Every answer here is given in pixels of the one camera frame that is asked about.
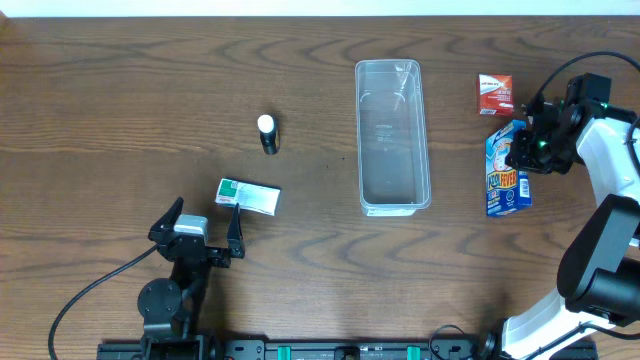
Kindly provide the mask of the blue Kool Fever box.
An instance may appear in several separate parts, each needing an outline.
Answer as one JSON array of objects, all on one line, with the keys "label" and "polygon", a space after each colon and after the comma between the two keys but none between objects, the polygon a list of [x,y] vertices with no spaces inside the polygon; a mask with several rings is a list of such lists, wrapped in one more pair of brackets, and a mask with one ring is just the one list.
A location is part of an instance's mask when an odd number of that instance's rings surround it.
[{"label": "blue Kool Fever box", "polygon": [[517,131],[525,122],[512,120],[485,141],[486,214],[504,217],[532,205],[528,174],[506,164]]}]

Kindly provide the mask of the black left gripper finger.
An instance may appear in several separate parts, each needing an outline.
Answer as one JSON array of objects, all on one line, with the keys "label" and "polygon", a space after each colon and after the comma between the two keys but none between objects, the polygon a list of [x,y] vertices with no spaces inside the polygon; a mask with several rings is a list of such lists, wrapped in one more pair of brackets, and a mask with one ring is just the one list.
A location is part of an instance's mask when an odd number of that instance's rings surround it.
[{"label": "black left gripper finger", "polygon": [[227,231],[227,242],[231,258],[243,259],[245,257],[245,245],[241,229],[239,204],[236,204],[233,209]]},{"label": "black left gripper finger", "polygon": [[148,238],[150,240],[171,240],[174,226],[182,213],[184,200],[178,197],[167,212],[162,215],[150,228]]}]

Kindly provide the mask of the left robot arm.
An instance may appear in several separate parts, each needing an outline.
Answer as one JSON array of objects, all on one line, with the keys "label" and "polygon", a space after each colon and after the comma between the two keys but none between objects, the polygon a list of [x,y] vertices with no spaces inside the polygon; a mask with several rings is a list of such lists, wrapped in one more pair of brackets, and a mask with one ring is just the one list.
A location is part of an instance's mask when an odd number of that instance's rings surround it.
[{"label": "left robot arm", "polygon": [[229,249],[208,245],[207,219],[184,215],[179,197],[150,228],[154,250],[173,264],[167,278],[157,278],[140,291],[143,317],[142,360],[222,359],[224,347],[213,335],[197,330],[212,268],[231,264]]}]

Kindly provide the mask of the red medicine box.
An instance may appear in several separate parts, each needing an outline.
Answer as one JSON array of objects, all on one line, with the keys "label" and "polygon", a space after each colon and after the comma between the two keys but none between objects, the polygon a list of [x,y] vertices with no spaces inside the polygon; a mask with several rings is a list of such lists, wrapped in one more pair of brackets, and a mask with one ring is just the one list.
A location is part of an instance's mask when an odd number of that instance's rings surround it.
[{"label": "red medicine box", "polygon": [[511,116],[514,112],[512,76],[479,74],[477,101],[480,115]]}]

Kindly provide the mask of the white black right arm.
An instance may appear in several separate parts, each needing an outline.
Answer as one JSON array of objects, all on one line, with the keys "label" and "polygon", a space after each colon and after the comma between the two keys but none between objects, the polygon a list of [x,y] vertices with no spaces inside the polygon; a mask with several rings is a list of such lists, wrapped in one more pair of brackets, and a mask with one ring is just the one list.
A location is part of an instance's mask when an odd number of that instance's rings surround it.
[{"label": "white black right arm", "polygon": [[245,255],[220,296],[232,331],[270,338],[422,338],[476,316],[492,358],[546,359],[590,331],[639,318],[626,252],[639,226],[629,154],[635,113],[608,101],[506,144],[507,122],[471,107],[471,76],[434,90],[411,61],[355,70],[355,115],[315,93],[276,116],[285,144],[251,153],[219,202],[238,214]]}]

